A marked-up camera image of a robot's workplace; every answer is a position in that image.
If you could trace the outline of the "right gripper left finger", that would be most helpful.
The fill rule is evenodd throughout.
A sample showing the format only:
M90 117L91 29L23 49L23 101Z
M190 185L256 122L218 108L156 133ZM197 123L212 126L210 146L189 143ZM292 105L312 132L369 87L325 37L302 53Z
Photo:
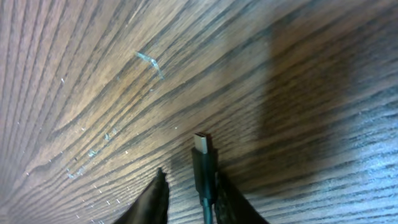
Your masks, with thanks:
M167 224L170 189L161 167L136 201L113 224Z

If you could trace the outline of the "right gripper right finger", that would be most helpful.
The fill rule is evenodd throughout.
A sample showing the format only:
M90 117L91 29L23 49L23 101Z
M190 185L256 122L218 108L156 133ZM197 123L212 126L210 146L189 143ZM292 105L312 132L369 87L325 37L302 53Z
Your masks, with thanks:
M226 174L219 172L217 179L218 198L215 202L217 224L269 224Z

